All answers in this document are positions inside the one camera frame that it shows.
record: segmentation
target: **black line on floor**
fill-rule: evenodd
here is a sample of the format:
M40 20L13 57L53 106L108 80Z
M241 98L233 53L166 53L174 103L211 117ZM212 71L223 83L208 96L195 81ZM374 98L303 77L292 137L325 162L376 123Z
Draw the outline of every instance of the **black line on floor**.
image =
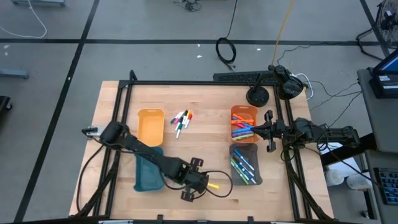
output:
M382 38L381 33L375 26L375 21L373 19L371 11L369 10L368 4L366 4L365 0L359 0L359 1L361 2L361 5L363 7L363 10L365 11L366 17L368 18L368 21L371 24L371 27L373 28L374 35L376 35L376 38L380 43L381 50L383 51L384 56L387 57L388 55L390 55L390 52L388 51L386 42Z
M216 44L217 40L116 40L116 39L87 39L86 44ZM241 45L275 45L276 40L230 40ZM279 45L322 45L330 43L337 46L358 46L354 40L349 41L318 41L318 40L281 40ZM377 46L376 41L364 41L365 46Z
M86 39L85 44L216 44L217 40L118 40L118 39ZM231 40L234 44L240 45L275 45L276 40ZM79 44L80 39L0 39L0 43L29 43L29 44ZM336 46L357 46L357 42L348 41L321 41L321 40L281 40L279 45L322 45L330 43ZM364 46L380 45L377 41L364 41Z
M80 39L20 39L0 38L0 43L29 43L29 44L78 44Z
M70 65L68 75L65 79L65 83L63 84L61 94L58 99L57 106L55 107L54 113L52 115L49 128L48 128L47 132L45 133L42 147L40 148L40 152L39 152L39 155L37 156L35 166L33 168L32 174L30 175L30 179L29 179L27 187L25 189L24 196L22 197L21 203L19 204L19 208L16 213L14 222L22 222L24 219L27 207L29 205L30 199L32 197L33 191L34 191L36 183L37 183L37 179L39 178L40 171L41 171L43 163L44 163L44 159L47 155L47 151L49 149L51 139L52 139L52 136L55 131L55 127L57 126L58 119L61 115L61 110L62 110L63 104L65 102L65 99L67 97L69 86L72 82L73 75L75 74L76 66L79 62L81 51L83 50L83 46L85 44L85 40L87 38L88 31L90 30L91 24L93 23L94 15L97 10L99 2L100 2L100 0L94 0L93 6L91 7L91 11L88 16L86 26L81 35L79 45L76 49L75 56L73 57L72 64Z

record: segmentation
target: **monitor screen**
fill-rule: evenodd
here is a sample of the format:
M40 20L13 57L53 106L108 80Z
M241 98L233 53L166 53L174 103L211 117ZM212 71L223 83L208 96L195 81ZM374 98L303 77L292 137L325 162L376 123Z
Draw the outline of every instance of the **monitor screen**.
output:
M398 56L391 59L385 64L385 66L382 66L381 70L387 72L398 72Z

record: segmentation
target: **yellow cable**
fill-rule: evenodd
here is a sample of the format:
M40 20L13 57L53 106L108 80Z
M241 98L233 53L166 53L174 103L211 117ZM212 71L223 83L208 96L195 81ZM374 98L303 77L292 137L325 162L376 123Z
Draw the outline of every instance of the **yellow cable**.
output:
M289 16L289 14L290 14L290 11L291 11L292 8L293 8L293 2L294 2L294 0L290 0L289 9L288 9L287 12L286 12L286 16L285 16L285 19L284 19L284 23L282 24L282 27L280 27L280 31L279 31L279 34L278 34L278 39L276 40L274 56L273 56L273 58L272 58L271 65L274 65L274 61L275 61L275 58L276 58L276 55L277 55L276 53L277 53L277 51L278 51L279 39L280 39L280 37L281 37L281 35L282 35L282 31L283 31L283 29L284 29L284 27L285 27L285 24L286 24L286 21L287 21L287 18L288 18L288 16Z

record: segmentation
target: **white cable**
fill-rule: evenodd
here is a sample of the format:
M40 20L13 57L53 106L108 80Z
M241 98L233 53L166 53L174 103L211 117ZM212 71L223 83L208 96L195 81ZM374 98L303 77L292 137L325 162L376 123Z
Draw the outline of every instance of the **white cable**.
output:
M302 75L302 76L305 77L305 79L308 81L308 85L309 85L310 90L311 90L311 96L308 97L307 100L311 99L311 98L313 97L313 89L312 89L312 85L311 85L311 82L310 82L310 80L308 79L308 77L307 77L304 73L299 73L299 74L296 74L296 75L292 74L292 75L293 75L294 77L296 77L296 78L297 78L299 75Z
M37 20L38 20L38 21L40 22L40 24L43 26L43 28L44 28L44 34L41 35L40 37L35 37L35 36L29 36L29 35L19 35L19 34L15 34L15 33L13 33L13 32L9 32L8 30L6 30L5 28L3 28L3 27L1 27L1 26L0 26L0 29L2 29L4 32L7 32L8 34L11 34L11 35L14 35L14 36L17 36L17 37L27 37L27 38L37 38L37 39L43 38L43 37L47 34L47 28L46 28L46 26L43 24L43 22L39 19L39 17L36 15L36 12L33 10L33 7L32 7L32 5L31 5L31 3L30 3L30 0L27 0L27 2L29 3L29 9L32 10L33 15L35 15L35 17L37 18Z

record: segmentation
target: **keyboard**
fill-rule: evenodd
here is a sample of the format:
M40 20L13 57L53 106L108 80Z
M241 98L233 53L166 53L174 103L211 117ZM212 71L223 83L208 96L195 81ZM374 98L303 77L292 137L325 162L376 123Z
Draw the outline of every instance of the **keyboard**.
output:
M256 82L262 74L271 74L272 72L254 71L254 72L229 72L229 73L215 73L213 75L214 81L228 81L228 82ZM263 84L276 84L275 78L265 78L262 80Z
M398 169L374 168L383 201L387 205L398 205Z

